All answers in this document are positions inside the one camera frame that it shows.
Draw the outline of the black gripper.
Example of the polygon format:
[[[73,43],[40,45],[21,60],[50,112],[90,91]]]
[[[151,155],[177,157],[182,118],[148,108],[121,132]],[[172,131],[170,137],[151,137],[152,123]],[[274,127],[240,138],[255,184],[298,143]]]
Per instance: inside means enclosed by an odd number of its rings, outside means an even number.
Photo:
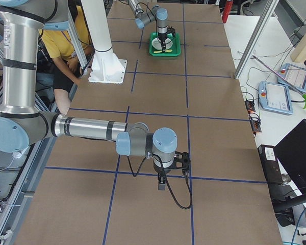
[[[166,174],[171,172],[173,167],[172,163],[163,164],[154,160],[154,170],[158,173],[158,190],[164,191],[166,188]]]
[[[160,40],[160,46],[161,46],[160,50],[166,50],[165,40],[167,38],[167,26],[164,27],[157,26],[157,34],[159,39],[163,39],[163,41]]]

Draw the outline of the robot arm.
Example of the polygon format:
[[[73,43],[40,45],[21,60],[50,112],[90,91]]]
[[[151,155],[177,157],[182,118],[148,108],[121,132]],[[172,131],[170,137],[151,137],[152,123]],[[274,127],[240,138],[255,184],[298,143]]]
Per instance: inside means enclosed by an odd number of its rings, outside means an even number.
[[[147,7],[147,11],[141,8],[141,3],[138,1],[127,1],[132,12],[135,16],[135,23],[139,29],[144,28],[146,25],[156,22],[157,36],[160,41],[161,50],[166,50],[166,39],[168,35],[168,12],[165,8],[159,5],[154,6],[152,9]]]
[[[0,104],[0,151],[12,153],[49,137],[63,135],[113,141],[116,152],[152,159],[158,189],[169,188],[167,173],[179,162],[176,133],[150,133],[144,123],[127,124],[69,117],[35,107],[39,30],[66,30],[67,1],[0,1],[4,22],[3,101]]]

